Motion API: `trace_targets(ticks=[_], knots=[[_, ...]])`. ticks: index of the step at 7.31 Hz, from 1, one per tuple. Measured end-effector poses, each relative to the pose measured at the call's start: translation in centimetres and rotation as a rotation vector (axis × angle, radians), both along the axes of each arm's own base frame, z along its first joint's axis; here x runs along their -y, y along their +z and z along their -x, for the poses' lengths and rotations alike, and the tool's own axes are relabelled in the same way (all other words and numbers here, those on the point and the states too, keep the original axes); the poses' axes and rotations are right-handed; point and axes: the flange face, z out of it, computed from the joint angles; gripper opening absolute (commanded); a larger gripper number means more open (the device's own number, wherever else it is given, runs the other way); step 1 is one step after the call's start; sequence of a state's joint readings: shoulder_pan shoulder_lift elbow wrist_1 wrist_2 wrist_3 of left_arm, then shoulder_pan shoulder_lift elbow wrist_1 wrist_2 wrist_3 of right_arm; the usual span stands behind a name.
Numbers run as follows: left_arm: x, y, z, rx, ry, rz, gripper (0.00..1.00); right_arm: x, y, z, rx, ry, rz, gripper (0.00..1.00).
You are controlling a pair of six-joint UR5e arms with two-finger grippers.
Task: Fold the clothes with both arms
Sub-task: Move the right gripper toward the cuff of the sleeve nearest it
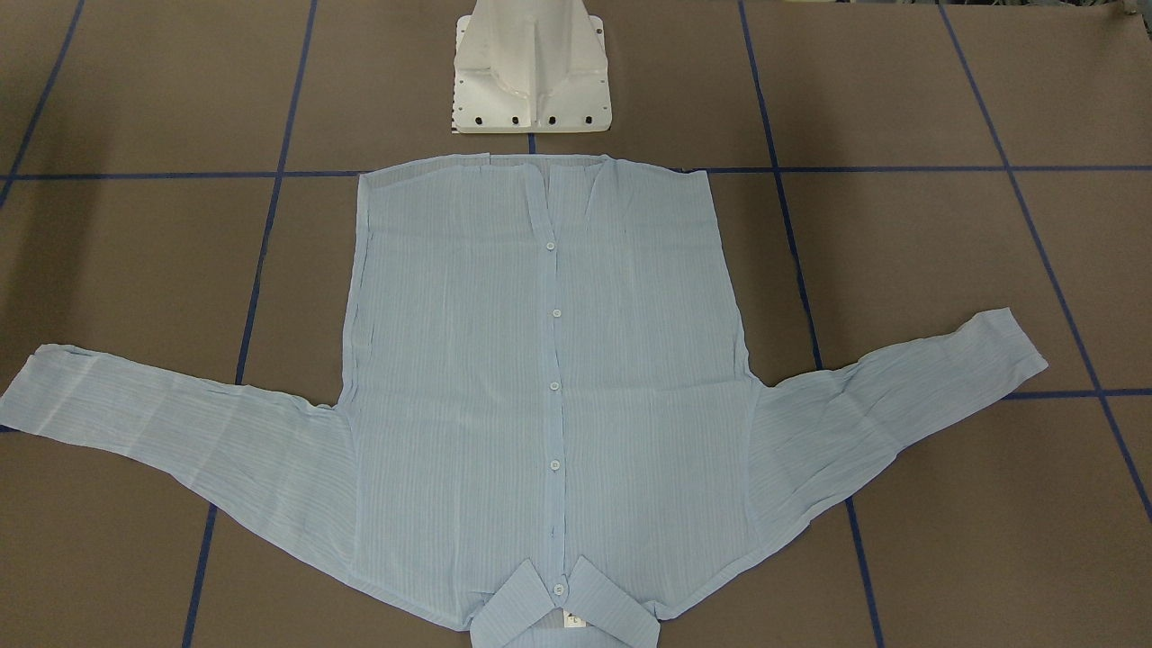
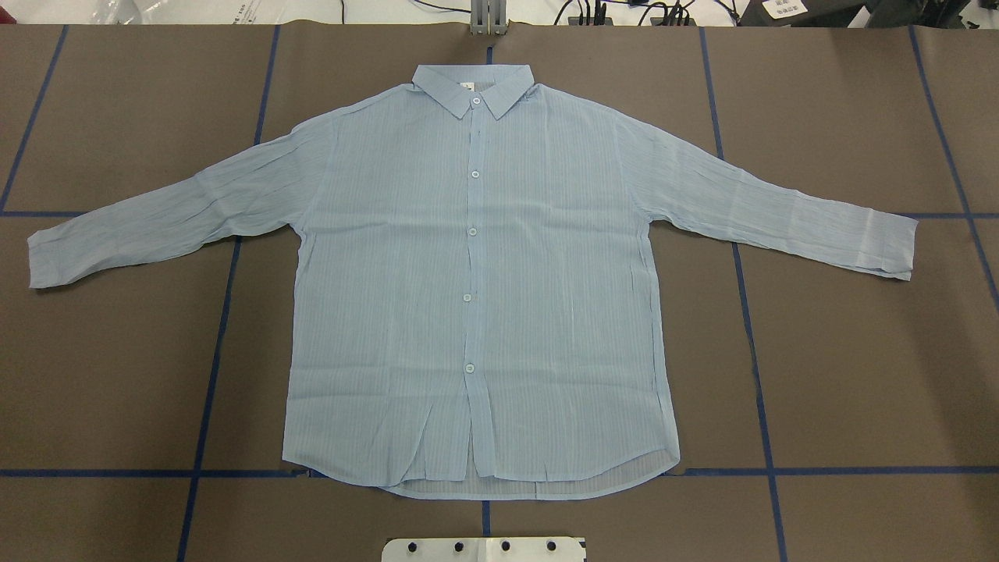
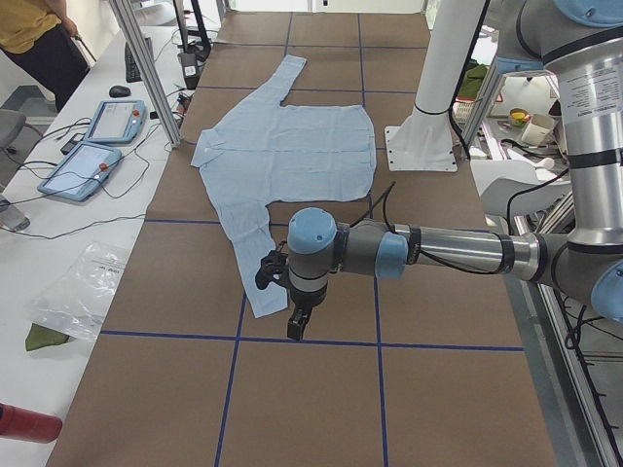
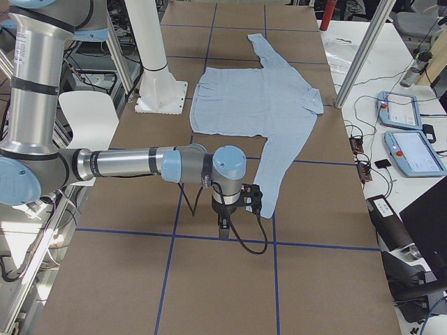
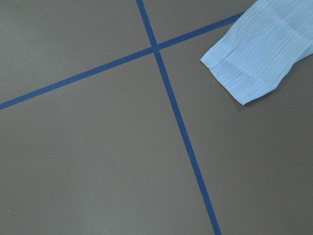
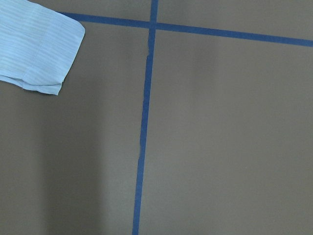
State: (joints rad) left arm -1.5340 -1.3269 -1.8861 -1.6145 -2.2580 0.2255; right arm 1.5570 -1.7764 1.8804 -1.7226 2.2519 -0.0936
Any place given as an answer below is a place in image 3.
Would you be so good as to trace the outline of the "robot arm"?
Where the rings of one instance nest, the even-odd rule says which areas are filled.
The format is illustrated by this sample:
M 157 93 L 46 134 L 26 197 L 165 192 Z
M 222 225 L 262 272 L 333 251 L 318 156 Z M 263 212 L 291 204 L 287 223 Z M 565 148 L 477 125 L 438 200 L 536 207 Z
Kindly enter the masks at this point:
M 564 192 L 574 202 L 568 234 L 472 233 L 389 222 L 337 223 L 306 208 L 289 224 L 280 280 L 294 310 L 287 335 L 300 340 L 339 271 L 397 278 L 412 264 L 476 274 L 511 273 L 622 317 L 622 5 L 618 1 L 506 1 L 499 36 L 504 71 L 541 68 L 557 78 L 569 181 L 521 185 L 477 161 L 488 213 L 510 218 L 544 209 Z

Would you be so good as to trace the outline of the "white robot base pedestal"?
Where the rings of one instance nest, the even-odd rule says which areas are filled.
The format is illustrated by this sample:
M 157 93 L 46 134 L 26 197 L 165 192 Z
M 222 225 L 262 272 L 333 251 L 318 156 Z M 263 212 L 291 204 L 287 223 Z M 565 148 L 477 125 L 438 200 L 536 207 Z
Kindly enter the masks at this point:
M 458 170 L 450 111 L 488 8 L 486 0 L 440 3 L 412 114 L 401 126 L 385 128 L 391 171 Z

